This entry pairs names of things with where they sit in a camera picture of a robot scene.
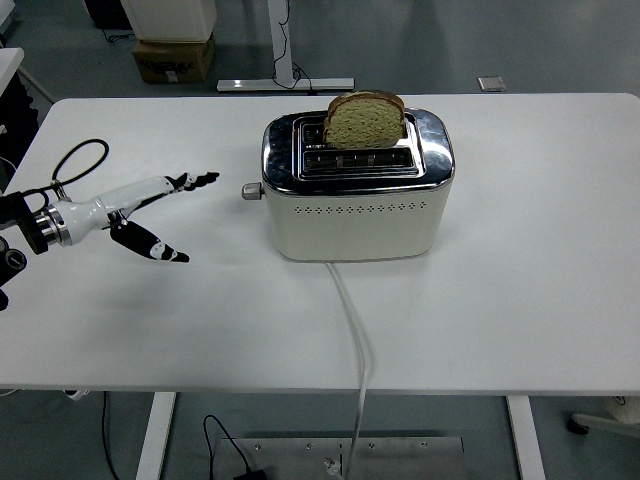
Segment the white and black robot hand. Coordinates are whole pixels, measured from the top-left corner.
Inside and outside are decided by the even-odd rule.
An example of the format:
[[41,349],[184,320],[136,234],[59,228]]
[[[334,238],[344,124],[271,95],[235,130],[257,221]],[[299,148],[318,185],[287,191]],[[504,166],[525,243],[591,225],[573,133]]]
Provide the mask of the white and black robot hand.
[[217,172],[186,172],[177,178],[155,176],[102,193],[93,199],[76,203],[60,200],[45,208],[52,238],[62,246],[73,246],[97,230],[107,230],[117,244],[144,258],[173,263],[187,263],[190,257],[161,240],[146,228],[131,221],[135,211],[168,195],[191,192],[214,183]]

